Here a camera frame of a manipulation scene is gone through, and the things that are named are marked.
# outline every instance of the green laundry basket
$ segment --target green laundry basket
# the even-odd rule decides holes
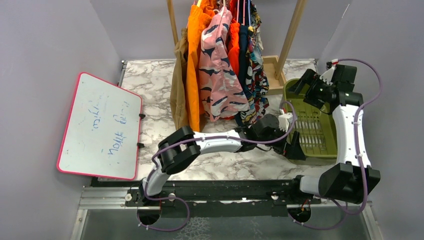
[[[300,133],[300,146],[306,156],[306,161],[292,159],[289,161],[298,165],[334,164],[337,158],[336,125],[332,115],[323,113],[328,112],[330,105],[324,105],[323,112],[321,112],[318,108],[303,102],[304,95],[309,89],[307,85],[299,95],[289,92],[288,89],[298,80],[298,78],[291,79],[285,83],[283,99],[291,102],[296,111],[297,122],[294,130]],[[287,104],[284,104],[283,107],[286,111],[292,112]]]

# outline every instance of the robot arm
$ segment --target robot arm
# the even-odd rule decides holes
[[[354,115],[363,103],[362,95],[353,92],[356,67],[331,64],[329,70],[323,75],[318,75],[308,69],[302,78],[289,91],[299,94],[305,85],[309,88],[304,95],[304,102],[319,109],[325,103],[330,104],[329,114],[333,119],[337,132],[337,162],[336,165],[324,172],[320,177],[297,176],[294,181],[299,195],[310,194],[331,198],[344,202],[359,204],[364,197],[361,168],[356,158],[354,141]],[[380,172],[371,168],[365,150],[362,115],[358,119],[358,142],[363,151],[362,162],[366,167],[368,193],[380,181]],[[225,133],[200,133],[193,132],[185,126],[171,134],[159,143],[159,150],[188,139],[202,139],[189,142],[181,147],[173,147],[161,153],[156,159],[159,167],[154,167],[150,177],[144,178],[140,191],[144,195],[154,196],[162,191],[162,187],[172,174],[177,174],[186,169],[199,155],[216,152],[246,152],[254,149],[256,144],[234,140],[229,137],[253,141],[270,141],[283,136],[293,116],[285,113],[276,117],[265,115],[255,124],[246,127],[237,127]],[[205,139],[213,136],[228,136],[227,138]],[[275,152],[285,155],[290,159],[304,159],[305,155],[298,143],[300,133],[294,131],[291,144],[284,138],[277,142],[267,144]]]
[[[269,141],[282,137],[286,133],[289,121],[292,121],[291,113],[282,114],[279,118],[267,114],[251,126],[237,127],[228,132],[201,133],[194,132],[189,126],[184,126],[168,136],[159,143],[159,150],[169,147],[175,143],[188,139],[201,139],[187,143],[183,146],[173,147],[161,153],[155,159],[159,167],[153,167],[149,182],[148,178],[142,180],[142,188],[147,196],[154,196],[162,191],[162,187],[172,174],[177,174],[185,170],[199,155],[217,152],[247,152],[257,145],[245,141],[230,139],[230,137],[253,140]],[[214,136],[227,136],[227,138],[210,139]],[[274,142],[269,146],[274,150],[283,152],[288,146],[286,139]]]
[[[232,136],[239,138],[240,135],[235,131],[231,130],[224,133],[201,133],[193,132],[190,127],[185,126],[180,128],[178,131],[167,137],[159,144],[159,149],[163,149],[167,146],[174,144],[170,142],[173,139],[188,139],[188,138],[205,138],[211,136]],[[199,140],[194,141],[193,144],[187,146],[185,150],[181,147],[173,148],[169,151],[164,152],[160,155],[158,165],[161,168],[153,168],[153,174],[150,177],[149,184],[147,185],[146,192],[148,196],[154,196],[162,191],[162,187],[165,182],[170,178],[172,174],[177,174],[186,169],[195,158],[202,154],[217,153],[217,152],[229,152],[236,153],[242,148],[242,142],[236,140],[228,140],[225,138],[210,139],[210,140]],[[143,179],[143,189],[146,187],[147,178]]]
[[[363,104],[362,95],[353,92],[357,68],[337,64],[337,59],[328,62],[327,67],[329,69],[321,76],[308,69],[289,89],[299,94],[305,85],[309,85],[304,94],[305,103],[318,109],[329,103],[329,114],[332,114],[337,134],[336,165],[320,177],[299,176],[299,189],[303,193],[360,204],[364,199],[364,188],[360,163],[356,157],[354,124],[358,124],[357,142],[365,167],[368,194],[380,181],[380,172],[371,168],[365,149],[363,110],[359,112],[357,122],[354,120],[359,106]]]

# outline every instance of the marble countertop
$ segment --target marble countertop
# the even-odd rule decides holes
[[[175,60],[129,61],[122,88],[143,98],[143,113],[137,174],[134,180],[146,177],[152,169],[151,158],[158,143],[176,129],[171,115],[170,93]],[[284,65],[287,80],[300,78],[306,69],[315,69],[313,59],[288,60]],[[278,114],[282,95],[268,96],[268,112]],[[235,128],[234,120],[208,122],[204,133],[226,132]],[[186,170],[172,175],[171,180],[275,180],[292,179],[296,175],[319,176],[332,165],[293,164],[274,151],[254,149],[248,152],[217,152],[199,156]]]

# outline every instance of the white plastic part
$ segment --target white plastic part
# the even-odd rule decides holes
[[[131,199],[133,199],[133,196],[131,196],[131,193],[128,193],[127,195],[125,195],[125,201],[129,202],[131,201]]]
[[[166,181],[170,178],[171,175],[162,172],[160,168],[155,169],[156,166],[153,167],[154,172],[151,175],[151,178],[148,182],[148,188],[146,189],[147,177],[143,178],[143,189],[145,189],[145,195],[154,196],[159,194],[162,191],[162,187],[166,183]]]
[[[355,136],[354,136],[354,116],[358,110],[358,106],[339,105],[332,113],[337,132],[337,163],[351,162],[353,166],[359,167],[358,159],[356,158]],[[362,116],[364,111],[361,110],[358,118],[358,137],[359,149],[362,155],[363,166],[371,166],[368,159],[367,151],[364,143],[364,132],[362,129]]]
[[[327,71],[325,71],[319,79],[327,83],[328,85],[333,84],[331,79],[333,78],[334,71],[336,70],[336,65],[331,66]]]
[[[303,176],[300,179],[300,191],[306,194],[320,195],[318,189],[319,177]]]
[[[289,129],[289,126],[292,122],[293,114],[291,112],[278,116],[279,129],[284,132],[287,132],[287,129]]]
[[[217,152],[229,152],[235,153],[241,147],[242,143],[238,140],[229,139],[229,137],[239,138],[240,135],[235,131],[218,132],[218,133],[202,133],[194,132],[194,138],[206,138],[211,136],[227,136],[227,138],[209,139],[196,141],[196,144],[200,146],[200,154],[209,154]]]

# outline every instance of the white wall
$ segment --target white wall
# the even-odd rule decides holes
[[[90,181],[56,169],[76,77],[116,83],[120,58],[87,0],[1,0],[0,29],[0,239],[69,239]]]
[[[90,0],[122,59],[173,59],[166,0]],[[262,20],[264,55],[279,55],[297,0],[253,0]],[[289,58],[319,58],[352,0],[310,0]],[[193,0],[173,0],[178,33]]]
[[[359,58],[380,72],[380,99],[365,109],[364,135],[381,182],[371,193],[385,240],[424,235],[424,1],[353,0],[318,62]],[[377,81],[357,65],[355,90],[369,99]]]

